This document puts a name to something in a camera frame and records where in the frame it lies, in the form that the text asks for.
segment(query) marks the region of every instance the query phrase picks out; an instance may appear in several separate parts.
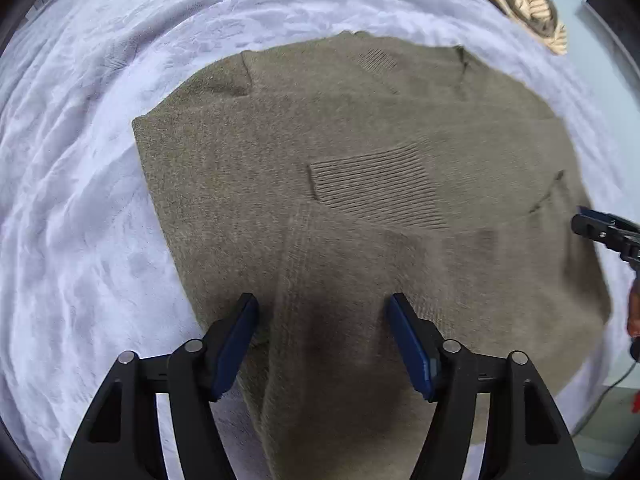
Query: white fabric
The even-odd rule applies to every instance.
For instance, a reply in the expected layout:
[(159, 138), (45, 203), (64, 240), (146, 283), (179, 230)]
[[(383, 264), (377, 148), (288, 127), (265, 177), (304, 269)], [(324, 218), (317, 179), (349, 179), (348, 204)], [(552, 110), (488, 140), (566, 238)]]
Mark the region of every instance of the white fabric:
[[(627, 214), (607, 128), (570, 62), (485, 0), (49, 0), (0, 58), (0, 413), (44, 480), (59, 477), (119, 352), (170, 352), (200, 334), (131, 120), (218, 59), (342, 30), (463, 44), (524, 81), (565, 119), (594, 207)], [(615, 311), (603, 346), (558, 396), (569, 424), (628, 343), (632, 274), (598, 251)], [(218, 415), (238, 478), (262, 478), (237, 394)], [(166, 440), (166, 412), (161, 425)]]

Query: floor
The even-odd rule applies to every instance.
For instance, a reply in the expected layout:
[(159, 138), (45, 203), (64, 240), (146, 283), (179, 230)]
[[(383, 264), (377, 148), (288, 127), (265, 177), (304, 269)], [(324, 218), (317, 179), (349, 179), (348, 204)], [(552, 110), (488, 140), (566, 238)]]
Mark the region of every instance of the floor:
[[(585, 0), (553, 0), (569, 37), (568, 57), (593, 90), (610, 127), (611, 142), (620, 156), (620, 167), (629, 183), (640, 183), (640, 77), (626, 60), (609, 31), (584, 4)], [(640, 222), (640, 193), (631, 190), (628, 197)], [(633, 364), (621, 355), (605, 384), (613, 384)], [(640, 415), (630, 412), (633, 398), (640, 390), (640, 365), (607, 395), (597, 414), (575, 439), (585, 468), (599, 471), (602, 478), (615, 467), (626, 447), (640, 431)]]

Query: black cable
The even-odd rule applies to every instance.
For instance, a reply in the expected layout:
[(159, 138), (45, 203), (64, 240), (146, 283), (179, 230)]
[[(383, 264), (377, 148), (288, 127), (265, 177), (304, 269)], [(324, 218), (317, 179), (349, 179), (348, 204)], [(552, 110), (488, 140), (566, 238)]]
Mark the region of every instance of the black cable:
[(624, 381), (627, 377), (629, 377), (629, 375), (631, 374), (631, 372), (634, 370), (634, 368), (636, 367), (636, 365), (638, 364), (638, 362), (634, 361), (634, 363), (629, 367), (629, 370), (627, 370), (625, 372), (625, 374), (620, 377), (615, 383), (613, 383), (611, 386), (608, 386), (603, 393), (600, 395), (600, 397), (598, 397), (597, 402), (593, 405), (593, 407), (589, 410), (589, 412), (587, 413), (587, 415), (585, 415), (582, 420), (580, 421), (580, 423), (578, 423), (578, 426), (574, 429), (574, 432), (571, 434), (572, 437), (577, 436), (583, 429), (584, 427), (589, 423), (589, 421), (593, 418), (593, 415), (595, 414), (595, 412), (598, 410), (598, 408), (600, 407), (600, 405), (602, 404), (602, 401), (604, 400), (604, 398), (607, 396), (607, 394), (616, 386), (618, 386), (622, 381)]

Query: blue gripper pad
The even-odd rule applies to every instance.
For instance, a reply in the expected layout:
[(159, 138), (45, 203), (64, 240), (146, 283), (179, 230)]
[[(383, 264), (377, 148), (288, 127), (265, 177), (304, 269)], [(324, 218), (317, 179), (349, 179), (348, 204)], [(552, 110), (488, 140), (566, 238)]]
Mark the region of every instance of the blue gripper pad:
[(222, 397), (233, 386), (257, 326), (258, 301), (252, 296), (242, 309), (218, 354), (218, 365), (212, 387), (215, 399)]
[(430, 400), (434, 394), (434, 387), (431, 382), (430, 360), (394, 296), (391, 296), (387, 303), (386, 316), (404, 361), (404, 366), (409, 373), (411, 384), (415, 390), (422, 394), (425, 400)]

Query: beige woven object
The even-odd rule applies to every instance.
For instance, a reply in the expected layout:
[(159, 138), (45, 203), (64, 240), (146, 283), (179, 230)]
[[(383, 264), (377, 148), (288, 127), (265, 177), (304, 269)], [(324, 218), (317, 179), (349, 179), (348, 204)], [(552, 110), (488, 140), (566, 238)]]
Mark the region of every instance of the beige woven object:
[(555, 54), (566, 54), (566, 27), (552, 0), (495, 0), (512, 20), (522, 24)]

